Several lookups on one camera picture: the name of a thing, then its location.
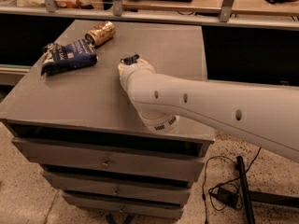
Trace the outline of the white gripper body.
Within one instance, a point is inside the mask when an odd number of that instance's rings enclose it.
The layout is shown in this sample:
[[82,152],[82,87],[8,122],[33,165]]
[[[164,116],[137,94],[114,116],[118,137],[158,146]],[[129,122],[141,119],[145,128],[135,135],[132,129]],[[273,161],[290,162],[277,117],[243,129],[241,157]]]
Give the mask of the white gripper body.
[[138,59],[135,63],[125,64],[120,62],[118,64],[118,72],[120,75],[121,86],[127,90],[130,81],[142,74],[153,74],[155,69],[146,60]]

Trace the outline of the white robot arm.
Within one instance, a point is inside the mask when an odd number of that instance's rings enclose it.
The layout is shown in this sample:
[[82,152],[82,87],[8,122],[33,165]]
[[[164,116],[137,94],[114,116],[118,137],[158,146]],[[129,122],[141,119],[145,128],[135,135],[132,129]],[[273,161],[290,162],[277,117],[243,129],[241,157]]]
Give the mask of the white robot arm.
[[142,59],[118,71],[151,132],[167,133],[184,117],[299,162],[298,89],[170,77]]

